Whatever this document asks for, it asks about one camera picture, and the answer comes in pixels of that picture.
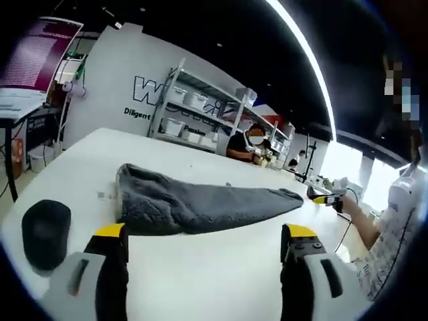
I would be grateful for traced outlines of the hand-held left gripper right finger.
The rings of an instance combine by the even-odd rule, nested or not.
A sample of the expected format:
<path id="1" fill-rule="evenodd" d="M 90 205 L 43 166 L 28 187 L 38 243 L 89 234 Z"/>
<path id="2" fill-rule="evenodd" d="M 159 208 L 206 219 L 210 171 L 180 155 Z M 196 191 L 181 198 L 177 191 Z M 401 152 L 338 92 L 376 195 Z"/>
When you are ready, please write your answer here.
<path id="1" fill-rule="evenodd" d="M 371 302 L 354 272 L 300 225 L 282 226 L 281 320 L 358 320 Z"/>

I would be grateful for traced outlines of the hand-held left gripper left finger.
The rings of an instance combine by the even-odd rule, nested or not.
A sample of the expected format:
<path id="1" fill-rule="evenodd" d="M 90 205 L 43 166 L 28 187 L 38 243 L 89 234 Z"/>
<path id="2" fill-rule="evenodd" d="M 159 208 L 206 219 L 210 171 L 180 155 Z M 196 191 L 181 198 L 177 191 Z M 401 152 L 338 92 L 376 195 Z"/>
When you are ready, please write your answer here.
<path id="1" fill-rule="evenodd" d="M 41 306 L 52 320 L 127 320 L 128 258 L 125 224 L 100 228 L 53 271 Z"/>

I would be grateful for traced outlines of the person's right hand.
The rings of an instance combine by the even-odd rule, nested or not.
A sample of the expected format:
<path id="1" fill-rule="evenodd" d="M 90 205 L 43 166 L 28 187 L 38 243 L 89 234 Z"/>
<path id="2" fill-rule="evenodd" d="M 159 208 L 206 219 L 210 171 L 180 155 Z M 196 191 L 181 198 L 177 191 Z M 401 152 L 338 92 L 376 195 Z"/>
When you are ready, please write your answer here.
<path id="1" fill-rule="evenodd" d="M 333 208 L 338 213 L 345 213 L 349 214 L 350 216 L 353 216 L 359 210 L 358 205 L 347 196 L 341 196 L 337 198 L 333 204 Z"/>

